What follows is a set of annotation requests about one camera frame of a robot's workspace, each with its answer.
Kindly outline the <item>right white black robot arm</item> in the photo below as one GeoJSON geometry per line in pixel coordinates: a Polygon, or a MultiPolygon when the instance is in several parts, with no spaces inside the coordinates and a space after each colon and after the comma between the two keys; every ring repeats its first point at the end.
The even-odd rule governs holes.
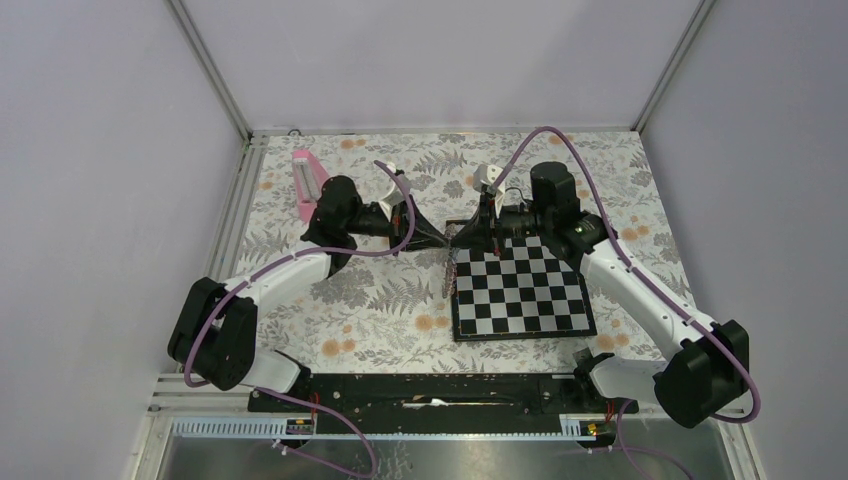
{"type": "Polygon", "coordinates": [[[455,248],[501,253],[508,240],[536,237],[587,283],[613,297],[659,348],[658,360],[599,354],[575,370],[575,402],[597,412],[614,398],[658,405],[678,425],[693,428],[745,394],[753,394],[749,336],[736,321],[723,324],[688,305],[619,243],[604,217],[584,210],[574,176],[563,163],[530,172],[528,205],[507,205],[496,185],[504,171],[478,167],[477,209],[456,233],[455,248]]]}

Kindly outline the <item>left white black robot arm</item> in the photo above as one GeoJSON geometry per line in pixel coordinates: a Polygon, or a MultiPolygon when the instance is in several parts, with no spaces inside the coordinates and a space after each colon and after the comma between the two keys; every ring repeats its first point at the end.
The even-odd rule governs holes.
{"type": "Polygon", "coordinates": [[[358,235],[388,239],[386,255],[449,245],[420,215],[405,178],[401,174],[391,178],[394,205],[366,204],[352,179],[329,178],[293,252],[242,277],[225,282],[204,277],[191,286],[167,348],[168,355],[183,365],[189,387],[264,388],[272,390],[272,398],[285,410],[307,404],[311,387],[300,377],[306,367],[284,353],[258,349],[260,317],[361,255],[355,242],[358,235]]]}

